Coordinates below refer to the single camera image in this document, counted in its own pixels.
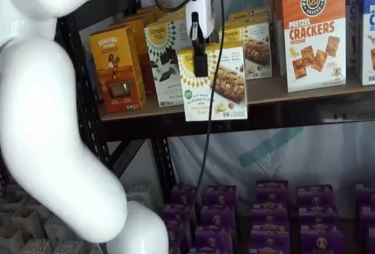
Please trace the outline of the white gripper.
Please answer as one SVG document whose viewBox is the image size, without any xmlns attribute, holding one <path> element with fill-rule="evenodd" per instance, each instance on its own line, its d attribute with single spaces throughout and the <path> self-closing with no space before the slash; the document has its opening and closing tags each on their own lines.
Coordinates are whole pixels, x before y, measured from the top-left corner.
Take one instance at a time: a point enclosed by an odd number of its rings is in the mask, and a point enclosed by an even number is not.
<svg viewBox="0 0 375 254">
<path fill-rule="evenodd" d="M 185 18 L 193 46 L 194 74 L 196 77 L 207 77 L 205 44 L 214 30 L 214 0 L 190 0 L 185 5 Z"/>
</svg>

